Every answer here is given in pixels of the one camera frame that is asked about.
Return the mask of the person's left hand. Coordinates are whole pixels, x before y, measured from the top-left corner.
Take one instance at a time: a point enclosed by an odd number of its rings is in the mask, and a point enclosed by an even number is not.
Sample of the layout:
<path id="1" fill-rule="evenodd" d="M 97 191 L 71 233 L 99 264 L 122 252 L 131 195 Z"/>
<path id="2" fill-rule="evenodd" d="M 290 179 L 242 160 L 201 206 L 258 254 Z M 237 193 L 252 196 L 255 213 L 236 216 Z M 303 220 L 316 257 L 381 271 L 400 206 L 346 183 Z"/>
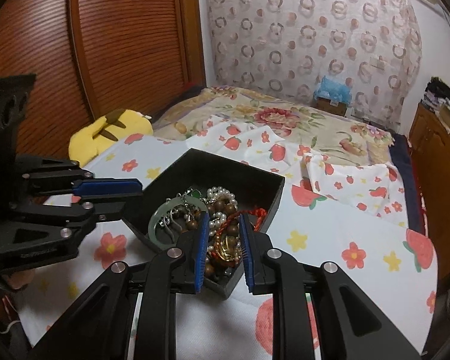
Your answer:
<path id="1" fill-rule="evenodd" d="M 19 290 L 28 286 L 28 284 L 33 281 L 35 277 L 35 269 L 4 274 L 2 277 L 11 289 Z"/>

